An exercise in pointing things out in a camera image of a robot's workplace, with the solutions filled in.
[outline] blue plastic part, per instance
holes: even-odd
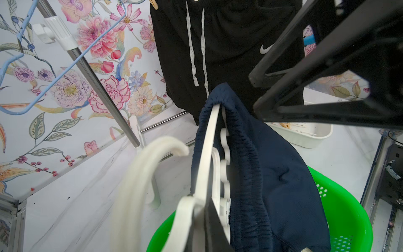
[[[1,106],[0,106],[0,111],[1,111],[1,112],[4,112],[4,113],[6,113],[6,114],[9,114],[9,115],[22,115],[22,114],[25,114],[26,112],[28,112],[28,111],[35,105],[35,103],[37,103],[37,102],[40,100],[40,98],[42,98],[42,96],[44,96],[44,95],[46,94],[46,92],[49,91],[49,89],[50,89],[58,80],[60,80],[73,66],[75,66],[75,65],[77,64],[77,62],[78,62],[82,57],[84,57],[84,55],[91,49],[91,47],[93,47],[102,37],[104,37],[104,36],[105,36],[110,30],[112,30],[116,25],[118,25],[119,22],[126,16],[126,14],[127,14],[126,7],[125,7],[125,5],[122,3],[121,0],[119,0],[119,1],[121,2],[122,6],[123,6],[123,9],[125,10],[125,14],[124,14],[114,25],[112,25],[108,30],[106,30],[103,34],[101,34],[101,36],[99,36],[94,42],[92,42],[92,44],[91,44],[83,53],[81,53],[80,56],[78,56],[77,59],[76,59],[69,67],[67,67],[67,68],[63,71],[63,73],[59,74],[59,76],[56,77],[56,79],[54,79],[54,80],[46,87],[46,89],[45,89],[44,91],[42,91],[42,92],[36,97],[36,99],[35,99],[33,102],[31,102],[24,110],[19,111],[19,112],[12,112],[12,111],[7,110],[7,109],[5,109],[5,108],[3,108],[3,107],[1,107]],[[33,0],[33,3],[32,3],[32,5],[31,5],[31,8],[30,8],[29,11],[28,11],[28,15],[27,15],[26,19],[24,20],[24,22],[23,22],[23,24],[22,24],[21,31],[17,34],[17,37],[18,37],[18,39],[19,39],[20,41],[21,41],[21,39],[22,39],[22,34],[24,34],[25,28],[27,27],[27,25],[28,25],[28,23],[29,23],[29,20],[31,19],[31,16],[32,16],[32,14],[33,14],[33,12],[34,12],[34,10],[35,10],[35,8],[36,8],[37,3],[38,3],[38,0]],[[24,56],[23,53],[21,53],[21,54],[19,54],[19,55],[17,55],[17,56],[12,57],[11,59],[9,59],[8,61],[6,61],[6,62],[3,64],[3,67],[0,69],[0,86],[1,86],[2,81],[3,81],[3,79],[4,79],[4,75],[6,74],[8,65],[11,64],[13,61],[15,61],[15,60],[21,58],[22,56]]]
[[[315,43],[315,36],[313,34],[303,38],[303,45],[304,46],[314,44],[314,43]]]

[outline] wooden clothespin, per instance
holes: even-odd
[[[154,7],[154,9],[158,10],[158,4],[155,0],[150,0],[150,3]]]

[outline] green laundry basket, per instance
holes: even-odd
[[[331,252],[369,252],[372,227],[364,208],[346,189],[315,171],[309,170],[316,182],[329,224]],[[168,239],[175,212],[157,229],[147,252],[160,252]]]

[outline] white plastic connector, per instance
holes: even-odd
[[[46,26],[52,31],[54,38],[60,43],[65,51],[78,47],[77,42],[60,17],[48,17],[45,19],[45,23]]]
[[[37,35],[37,37],[45,44],[51,44],[55,42],[55,37],[51,29],[44,26],[43,24],[34,24],[32,29]]]

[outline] white drawstring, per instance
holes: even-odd
[[[208,81],[207,81],[207,69],[206,69],[206,40],[204,39],[204,9],[201,12],[201,54],[203,55],[203,72],[204,72],[204,87],[208,97]]]
[[[190,34],[190,16],[189,16],[189,6],[186,2],[186,26],[187,26],[187,35],[189,37],[189,52],[190,52],[190,61],[192,63],[192,74],[193,74],[193,82],[195,83],[195,87],[199,86],[199,82],[196,78],[196,66],[195,66],[195,51],[193,50],[192,44],[192,36]],[[206,40],[204,38],[204,9],[201,12],[201,54],[203,55],[203,72],[204,72],[204,87],[206,89],[207,97],[209,95],[208,91],[208,81],[207,81],[207,69],[206,69]]]
[[[189,16],[189,7],[186,2],[186,26],[187,26],[187,35],[189,37],[189,51],[190,51],[190,61],[192,62],[192,74],[193,74],[193,81],[195,83],[195,87],[199,86],[199,82],[196,78],[196,67],[195,67],[195,52],[193,51],[192,45],[192,36],[190,35],[190,16]]]

